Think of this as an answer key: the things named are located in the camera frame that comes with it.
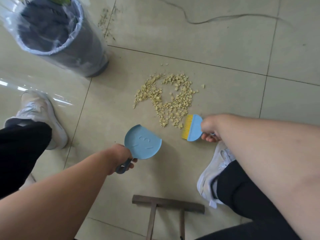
leg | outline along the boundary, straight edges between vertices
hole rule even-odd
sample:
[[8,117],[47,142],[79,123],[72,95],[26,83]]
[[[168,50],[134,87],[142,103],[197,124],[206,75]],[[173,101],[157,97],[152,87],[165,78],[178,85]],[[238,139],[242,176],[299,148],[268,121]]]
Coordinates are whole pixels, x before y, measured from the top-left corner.
[[282,217],[237,161],[231,162],[218,175],[217,197],[235,213],[252,220]]
[[230,227],[198,240],[301,240],[284,218],[268,218]]
[[0,199],[17,191],[51,141],[52,129],[44,122],[12,125],[0,130]]

blue hand brush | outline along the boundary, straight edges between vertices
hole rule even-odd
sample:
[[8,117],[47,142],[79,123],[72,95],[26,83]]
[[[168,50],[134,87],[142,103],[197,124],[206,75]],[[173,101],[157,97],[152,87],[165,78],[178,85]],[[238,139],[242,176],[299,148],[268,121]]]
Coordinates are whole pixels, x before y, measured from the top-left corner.
[[201,122],[201,116],[197,114],[187,115],[181,138],[187,141],[198,140],[202,135]]

cable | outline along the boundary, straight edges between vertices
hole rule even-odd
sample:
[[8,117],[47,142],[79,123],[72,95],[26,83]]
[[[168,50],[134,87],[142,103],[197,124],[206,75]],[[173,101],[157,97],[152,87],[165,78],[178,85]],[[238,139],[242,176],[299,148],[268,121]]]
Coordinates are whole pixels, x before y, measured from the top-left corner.
[[269,19],[281,20],[291,26],[291,24],[289,22],[287,22],[286,20],[284,20],[280,17],[270,16],[270,15],[266,15],[266,14],[256,14],[256,13],[244,13],[244,14],[237,14],[237,15],[218,16],[218,17],[213,17],[211,19],[208,19],[208,20],[202,21],[202,22],[192,22],[189,20],[187,13],[183,7],[178,6],[178,5],[171,3],[171,2],[168,2],[166,0],[159,0],[159,1],[164,2],[170,6],[173,6],[173,7],[176,7],[178,9],[182,10],[183,14],[184,14],[184,18],[186,19],[187,23],[189,23],[189,24],[204,24],[204,23],[210,23],[210,22],[214,22],[214,21],[225,21],[225,20],[231,20],[231,19],[238,19],[238,18],[245,17],[245,16],[254,16],[254,17],[264,17],[264,18],[269,18]]

forearm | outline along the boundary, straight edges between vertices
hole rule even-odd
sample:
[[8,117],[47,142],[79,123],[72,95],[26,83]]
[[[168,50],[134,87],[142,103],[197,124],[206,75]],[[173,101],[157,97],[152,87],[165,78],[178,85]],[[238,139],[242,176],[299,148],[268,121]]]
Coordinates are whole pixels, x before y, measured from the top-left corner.
[[116,162],[110,151],[0,201],[0,239],[73,239]]
[[235,115],[218,115],[216,126],[245,172],[292,227],[305,239],[319,234],[312,222],[320,217],[320,128]]

gray trash can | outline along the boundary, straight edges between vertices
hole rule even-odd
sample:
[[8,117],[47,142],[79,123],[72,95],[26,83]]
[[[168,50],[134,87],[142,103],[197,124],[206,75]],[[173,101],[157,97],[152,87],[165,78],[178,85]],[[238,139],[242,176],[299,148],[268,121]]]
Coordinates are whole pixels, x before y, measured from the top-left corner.
[[108,65],[107,46],[81,3],[24,1],[16,18],[16,41],[34,55],[84,77],[101,74]]

